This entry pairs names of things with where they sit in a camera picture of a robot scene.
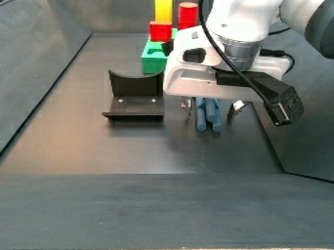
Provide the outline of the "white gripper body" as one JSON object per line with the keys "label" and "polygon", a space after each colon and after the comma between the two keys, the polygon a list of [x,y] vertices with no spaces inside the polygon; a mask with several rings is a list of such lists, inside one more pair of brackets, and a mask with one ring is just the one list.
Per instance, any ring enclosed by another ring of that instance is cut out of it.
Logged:
{"label": "white gripper body", "polygon": [[[276,79],[282,79],[290,61],[285,58],[262,56],[260,54],[261,42],[229,40],[214,33],[212,37],[241,71],[265,72]],[[261,102],[261,97],[250,87],[220,85],[214,68],[232,71],[212,47],[202,27],[197,26],[178,31],[174,50],[165,69],[165,93],[173,96]]]}

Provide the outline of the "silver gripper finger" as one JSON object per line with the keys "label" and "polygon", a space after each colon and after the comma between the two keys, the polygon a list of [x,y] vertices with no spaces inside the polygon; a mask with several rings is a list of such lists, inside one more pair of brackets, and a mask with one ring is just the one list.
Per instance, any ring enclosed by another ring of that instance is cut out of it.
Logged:
{"label": "silver gripper finger", "polygon": [[230,109],[228,112],[228,122],[233,124],[237,115],[244,111],[244,109],[250,105],[250,102],[236,101],[230,105]]}
{"label": "silver gripper finger", "polygon": [[186,120],[190,120],[193,116],[194,99],[192,97],[182,97],[181,107],[186,112]]}

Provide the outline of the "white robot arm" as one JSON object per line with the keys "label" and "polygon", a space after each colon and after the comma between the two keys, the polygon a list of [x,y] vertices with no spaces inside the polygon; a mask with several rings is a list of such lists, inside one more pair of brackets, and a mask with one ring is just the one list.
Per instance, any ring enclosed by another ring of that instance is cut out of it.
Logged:
{"label": "white robot arm", "polygon": [[200,25],[177,32],[165,93],[262,101],[277,126],[297,122],[305,107],[296,88],[282,82],[289,61],[261,52],[278,21],[325,58],[334,59],[334,0],[214,0]]}

